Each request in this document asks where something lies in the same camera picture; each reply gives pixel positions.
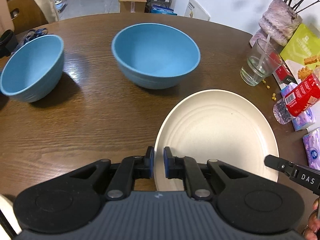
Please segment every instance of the plastic bottle with red label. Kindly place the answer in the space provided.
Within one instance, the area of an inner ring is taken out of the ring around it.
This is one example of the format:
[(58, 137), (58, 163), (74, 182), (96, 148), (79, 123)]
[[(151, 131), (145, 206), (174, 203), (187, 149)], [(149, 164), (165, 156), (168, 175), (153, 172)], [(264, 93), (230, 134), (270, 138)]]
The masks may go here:
[(320, 100), (320, 67), (273, 106), (280, 124), (286, 124)]

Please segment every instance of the glass of water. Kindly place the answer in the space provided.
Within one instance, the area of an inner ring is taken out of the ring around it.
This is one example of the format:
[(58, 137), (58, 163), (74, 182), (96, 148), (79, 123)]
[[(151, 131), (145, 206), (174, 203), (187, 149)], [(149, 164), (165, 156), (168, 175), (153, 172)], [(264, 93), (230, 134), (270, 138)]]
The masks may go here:
[(266, 45), (266, 41), (257, 39), (248, 55), (247, 64), (241, 68), (240, 75), (250, 86), (256, 86), (282, 65), (282, 59), (276, 50), (271, 44), (266, 49)]

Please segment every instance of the blue logo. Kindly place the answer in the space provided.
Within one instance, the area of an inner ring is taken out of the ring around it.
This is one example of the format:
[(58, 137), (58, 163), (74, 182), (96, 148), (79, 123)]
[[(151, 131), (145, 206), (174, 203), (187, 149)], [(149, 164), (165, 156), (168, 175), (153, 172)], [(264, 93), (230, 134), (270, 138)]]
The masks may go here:
[(317, 150), (316, 150), (316, 149), (312, 149), (312, 150), (310, 151), (310, 155), (311, 155), (311, 157), (312, 157), (313, 159), (318, 158), (318, 152), (317, 152)]
[(312, 119), (312, 112), (309, 108), (306, 110), (306, 113), (310, 117), (310, 119)]

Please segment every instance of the pink vase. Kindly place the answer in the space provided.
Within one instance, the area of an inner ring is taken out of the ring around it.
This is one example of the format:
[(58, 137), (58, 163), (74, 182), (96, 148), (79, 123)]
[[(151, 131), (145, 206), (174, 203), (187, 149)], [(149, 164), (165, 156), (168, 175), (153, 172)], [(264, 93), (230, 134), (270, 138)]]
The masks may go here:
[(250, 45), (253, 46), (257, 39), (266, 40), (267, 35), (270, 33), (272, 43), (275, 42), (285, 46), (301, 23), (302, 18), (300, 15), (284, 1), (273, 0), (268, 10), (263, 13), (259, 21), (261, 29), (250, 39)]

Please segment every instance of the human hand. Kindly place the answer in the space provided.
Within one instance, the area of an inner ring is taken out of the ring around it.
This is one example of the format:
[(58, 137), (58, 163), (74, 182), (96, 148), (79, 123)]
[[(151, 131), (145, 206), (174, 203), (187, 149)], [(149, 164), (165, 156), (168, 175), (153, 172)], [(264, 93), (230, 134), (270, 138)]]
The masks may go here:
[(303, 236), (306, 240), (317, 240), (316, 233), (320, 228), (320, 220), (317, 219), (317, 209), (318, 209), (319, 199), (317, 198), (313, 205), (312, 209), (314, 210), (309, 219), (308, 219), (308, 226), (304, 230)]

